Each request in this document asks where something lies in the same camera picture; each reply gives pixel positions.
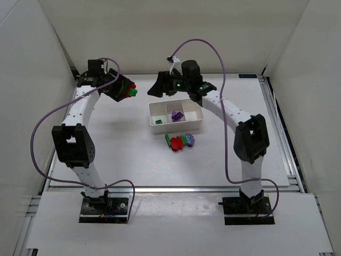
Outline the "red green lego stack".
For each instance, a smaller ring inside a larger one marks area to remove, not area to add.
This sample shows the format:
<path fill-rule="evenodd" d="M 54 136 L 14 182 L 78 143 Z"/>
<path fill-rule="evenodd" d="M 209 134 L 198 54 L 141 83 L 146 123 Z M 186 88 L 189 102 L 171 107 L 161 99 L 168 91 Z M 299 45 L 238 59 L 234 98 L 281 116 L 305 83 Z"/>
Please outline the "red green lego stack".
<path fill-rule="evenodd" d="M 136 95 L 137 95 L 136 85 L 135 84 L 128 85 L 125 91 L 125 97 L 130 98 L 130 97 L 135 97 Z"/>

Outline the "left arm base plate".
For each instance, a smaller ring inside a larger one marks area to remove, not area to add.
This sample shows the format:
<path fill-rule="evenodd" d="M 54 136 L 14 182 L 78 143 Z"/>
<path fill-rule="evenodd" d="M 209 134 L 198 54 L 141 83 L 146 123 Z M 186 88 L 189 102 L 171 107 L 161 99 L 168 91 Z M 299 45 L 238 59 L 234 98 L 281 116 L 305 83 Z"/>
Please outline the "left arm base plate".
<path fill-rule="evenodd" d="M 80 207 L 79 223 L 126 224 L 128 197 L 84 197 Z"/>

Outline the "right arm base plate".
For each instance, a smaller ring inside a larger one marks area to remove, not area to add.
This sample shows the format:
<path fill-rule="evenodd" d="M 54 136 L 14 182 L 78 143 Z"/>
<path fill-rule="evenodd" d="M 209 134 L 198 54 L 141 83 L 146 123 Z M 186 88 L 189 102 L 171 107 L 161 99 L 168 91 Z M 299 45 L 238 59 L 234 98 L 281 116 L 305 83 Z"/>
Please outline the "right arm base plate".
<path fill-rule="evenodd" d="M 270 200 L 266 196 L 254 206 L 247 206 L 240 197 L 223 197 L 218 205 L 223 207 L 226 226 L 241 225 L 274 225 Z"/>

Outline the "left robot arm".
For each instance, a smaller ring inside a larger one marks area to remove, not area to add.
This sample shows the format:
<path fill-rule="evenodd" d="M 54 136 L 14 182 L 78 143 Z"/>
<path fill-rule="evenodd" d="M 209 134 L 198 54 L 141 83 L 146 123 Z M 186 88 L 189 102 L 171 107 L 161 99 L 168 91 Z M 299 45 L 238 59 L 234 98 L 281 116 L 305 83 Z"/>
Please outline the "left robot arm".
<path fill-rule="evenodd" d="M 104 201 L 108 193 L 93 163 L 95 145 L 87 130 L 92 111 L 101 94 L 116 102 L 137 95 L 135 83 L 112 68 L 105 69 L 106 63 L 107 59 L 88 61 L 88 70 L 77 82 L 77 102 L 62 124 L 52 128 L 59 161 L 76 174 L 85 189 L 83 196 L 96 203 Z"/>

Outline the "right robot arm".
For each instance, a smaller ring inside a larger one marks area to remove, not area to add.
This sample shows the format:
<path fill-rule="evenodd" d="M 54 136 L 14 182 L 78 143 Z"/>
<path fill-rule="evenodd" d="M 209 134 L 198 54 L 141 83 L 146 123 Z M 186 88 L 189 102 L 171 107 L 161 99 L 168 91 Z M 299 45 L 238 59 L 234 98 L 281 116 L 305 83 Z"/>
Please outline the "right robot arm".
<path fill-rule="evenodd" d="M 193 102 L 224 121 L 225 128 L 234 133 L 233 150 L 241 161 L 239 196 L 248 208 L 256 206 L 264 197 L 262 164 L 270 145 L 264 116 L 251 115 L 221 96 L 213 84 L 204 81 L 196 61 L 185 61 L 181 68 L 181 71 L 160 71 L 147 94 L 161 98 L 186 92 Z"/>

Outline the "purple lego brick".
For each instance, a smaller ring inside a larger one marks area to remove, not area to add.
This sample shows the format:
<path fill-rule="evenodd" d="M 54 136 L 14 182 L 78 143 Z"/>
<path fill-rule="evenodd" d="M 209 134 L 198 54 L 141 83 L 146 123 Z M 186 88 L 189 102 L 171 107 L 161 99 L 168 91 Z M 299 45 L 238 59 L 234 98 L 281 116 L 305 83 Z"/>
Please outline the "purple lego brick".
<path fill-rule="evenodd" d="M 184 114 L 180 111 L 173 111 L 171 113 L 172 122 L 179 122 L 184 117 Z"/>

